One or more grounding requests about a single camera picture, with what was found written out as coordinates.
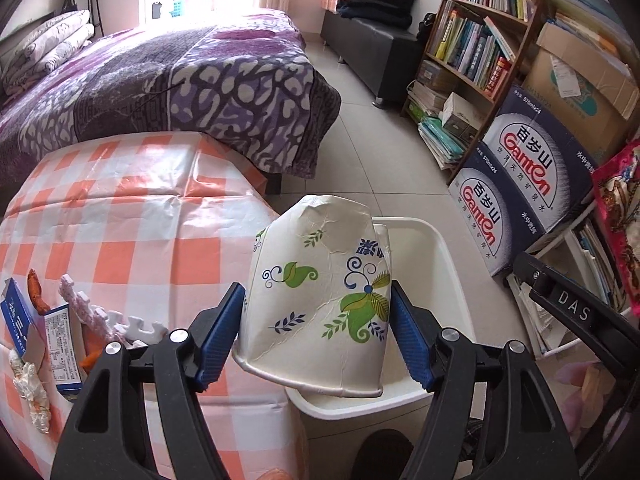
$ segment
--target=white label on box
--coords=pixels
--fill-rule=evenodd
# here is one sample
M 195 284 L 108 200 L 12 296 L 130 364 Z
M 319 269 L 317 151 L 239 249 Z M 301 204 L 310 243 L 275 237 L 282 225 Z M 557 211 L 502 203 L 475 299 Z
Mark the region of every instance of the white label on box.
M 47 329 L 51 371 L 56 385 L 82 383 L 71 338 L 68 305 L 49 312 L 44 322 Z
M 580 83 L 574 69 L 556 56 L 551 56 L 551 65 L 556 75 L 560 97 L 580 97 Z

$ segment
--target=blue box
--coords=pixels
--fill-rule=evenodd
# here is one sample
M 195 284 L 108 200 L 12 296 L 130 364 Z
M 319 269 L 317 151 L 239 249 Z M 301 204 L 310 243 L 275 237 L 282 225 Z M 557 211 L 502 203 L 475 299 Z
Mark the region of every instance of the blue box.
M 546 232 L 584 209 L 596 162 L 527 91 L 511 88 L 483 141 Z
M 460 169 L 449 193 L 492 276 L 545 234 L 518 187 L 482 142 Z

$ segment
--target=bag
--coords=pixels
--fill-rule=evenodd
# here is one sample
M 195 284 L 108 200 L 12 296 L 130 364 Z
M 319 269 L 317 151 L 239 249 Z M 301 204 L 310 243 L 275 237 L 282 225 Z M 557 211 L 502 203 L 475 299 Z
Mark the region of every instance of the bag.
M 426 45 L 429 41 L 429 36 L 431 35 L 431 29 L 433 28 L 433 24 L 436 21 L 436 15 L 433 12 L 428 12 L 424 19 L 418 25 L 418 34 L 416 38 L 418 42 Z

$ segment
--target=crumpled paper cup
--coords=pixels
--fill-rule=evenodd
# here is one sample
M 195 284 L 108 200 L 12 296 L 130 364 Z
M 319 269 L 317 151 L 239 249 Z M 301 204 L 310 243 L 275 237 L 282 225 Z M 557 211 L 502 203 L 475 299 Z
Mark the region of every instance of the crumpled paper cup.
M 379 397 L 390 268 L 366 206 L 304 197 L 255 239 L 234 359 L 298 390 Z

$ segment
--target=bed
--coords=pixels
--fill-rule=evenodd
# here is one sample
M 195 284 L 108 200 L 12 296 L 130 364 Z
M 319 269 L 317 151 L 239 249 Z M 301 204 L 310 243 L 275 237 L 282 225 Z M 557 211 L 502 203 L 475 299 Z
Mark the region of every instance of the bed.
M 210 135 L 265 173 L 312 178 L 340 94 L 304 47 L 270 9 L 101 38 L 0 110 L 0 182 L 76 142 L 175 130 Z

